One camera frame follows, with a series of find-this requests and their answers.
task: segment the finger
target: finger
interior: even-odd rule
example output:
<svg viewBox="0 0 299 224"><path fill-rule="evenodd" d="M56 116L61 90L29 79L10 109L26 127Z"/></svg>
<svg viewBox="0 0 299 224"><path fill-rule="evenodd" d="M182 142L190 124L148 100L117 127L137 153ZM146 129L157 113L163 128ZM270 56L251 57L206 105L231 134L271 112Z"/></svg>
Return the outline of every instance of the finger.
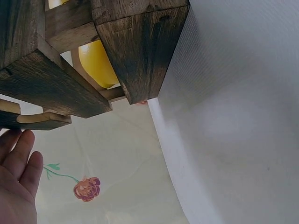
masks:
<svg viewBox="0 0 299 224"><path fill-rule="evenodd" d="M21 130L14 129L8 130L0 136L0 164L4 161L21 134Z"/></svg>
<svg viewBox="0 0 299 224"><path fill-rule="evenodd" d="M43 171L43 156L40 152L33 152L24 173L20 178L20 184L33 196L36 197L39 180Z"/></svg>
<svg viewBox="0 0 299 224"><path fill-rule="evenodd" d="M34 143L32 131L26 130L20 136L14 149L7 155L2 166L19 180L27 165L28 157Z"/></svg>

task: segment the dark wooden plank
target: dark wooden plank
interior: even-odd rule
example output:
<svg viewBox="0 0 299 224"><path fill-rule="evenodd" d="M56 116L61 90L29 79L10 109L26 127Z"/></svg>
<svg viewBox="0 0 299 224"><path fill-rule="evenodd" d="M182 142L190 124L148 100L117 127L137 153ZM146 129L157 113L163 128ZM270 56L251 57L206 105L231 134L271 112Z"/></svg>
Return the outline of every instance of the dark wooden plank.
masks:
<svg viewBox="0 0 299 224"><path fill-rule="evenodd" d="M13 75L0 80L1 94L84 118L111 110L109 102L58 53L40 46L42 51L6 67Z"/></svg>
<svg viewBox="0 0 299 224"><path fill-rule="evenodd" d="M59 53L98 40L93 24L90 0L71 0L46 16L46 40Z"/></svg>
<svg viewBox="0 0 299 224"><path fill-rule="evenodd" d="M158 96L188 11L177 7L96 26L130 104Z"/></svg>
<svg viewBox="0 0 299 224"><path fill-rule="evenodd" d="M44 0L0 1L0 70L37 48L44 37Z"/></svg>
<svg viewBox="0 0 299 224"><path fill-rule="evenodd" d="M68 116L68 114L65 114L65 113L62 113L62 112L59 112L59 111L54 111L54 110L43 107L43 113L46 113L46 112L51 112L51 113L56 113L56 114Z"/></svg>
<svg viewBox="0 0 299 224"><path fill-rule="evenodd" d="M120 86L109 90L102 90L100 93L103 97L109 100L109 102L114 102L126 98L125 93Z"/></svg>
<svg viewBox="0 0 299 224"><path fill-rule="evenodd" d="M1 94L84 118L112 110L110 103L44 40L43 1L2 2L5 7L0 8L0 17L6 21L6 32L0 36L5 45L0 48L0 66L4 66L0 67ZM13 11L7 14L4 9Z"/></svg>
<svg viewBox="0 0 299 224"><path fill-rule="evenodd" d="M0 128L52 130L71 124L70 116L55 113L20 115L19 104L0 99Z"/></svg>
<svg viewBox="0 0 299 224"><path fill-rule="evenodd" d="M95 25L132 15L188 6L188 0L91 0Z"/></svg>

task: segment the rose print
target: rose print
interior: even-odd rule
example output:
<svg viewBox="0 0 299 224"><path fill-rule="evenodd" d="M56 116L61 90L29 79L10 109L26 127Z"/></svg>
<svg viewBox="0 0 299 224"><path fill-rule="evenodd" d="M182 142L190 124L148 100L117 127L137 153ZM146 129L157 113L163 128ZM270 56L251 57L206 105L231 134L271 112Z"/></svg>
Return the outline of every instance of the rose print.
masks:
<svg viewBox="0 0 299 224"><path fill-rule="evenodd" d="M47 178L50 180L51 175L57 176L66 176L73 179L77 184L74 186L73 192L76 198L81 199L83 202L89 202L94 199L96 196L100 194L100 180L97 177L91 177L89 179L84 179L82 181L78 181L76 178L69 175L62 175L54 172L54 170L60 170L59 163L58 164L46 164L43 168L47 172Z"/></svg>
<svg viewBox="0 0 299 224"><path fill-rule="evenodd" d="M74 187L74 195L84 202L89 202L100 194L100 180L97 177L79 181Z"/></svg>

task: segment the white wall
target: white wall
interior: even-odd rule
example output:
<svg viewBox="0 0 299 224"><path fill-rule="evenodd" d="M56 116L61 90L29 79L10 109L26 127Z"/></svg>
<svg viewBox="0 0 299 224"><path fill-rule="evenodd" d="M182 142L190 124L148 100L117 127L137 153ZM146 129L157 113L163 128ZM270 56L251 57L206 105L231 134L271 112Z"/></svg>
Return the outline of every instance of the white wall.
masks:
<svg viewBox="0 0 299 224"><path fill-rule="evenodd" d="M190 0L149 105L191 224L299 220L299 2Z"/></svg>

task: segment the green stem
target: green stem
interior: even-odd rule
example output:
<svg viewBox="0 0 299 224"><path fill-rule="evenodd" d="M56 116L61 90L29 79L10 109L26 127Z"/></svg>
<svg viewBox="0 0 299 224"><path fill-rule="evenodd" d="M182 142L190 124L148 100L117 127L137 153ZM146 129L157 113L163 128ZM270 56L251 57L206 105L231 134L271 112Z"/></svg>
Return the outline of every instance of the green stem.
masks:
<svg viewBox="0 0 299 224"><path fill-rule="evenodd" d="M44 164L44 166L51 167L51 164Z"/></svg>
<svg viewBox="0 0 299 224"><path fill-rule="evenodd" d="M55 173L55 172L53 172L52 170L50 170L50 169L48 169L48 168L46 168L46 167L43 167L43 168L44 168L45 170L49 171L50 173L54 174L54 175L57 175L57 176L67 176L67 177L73 179L75 182L79 183L79 181L78 181L76 178L72 177L72 176L58 174L58 173Z"/></svg>

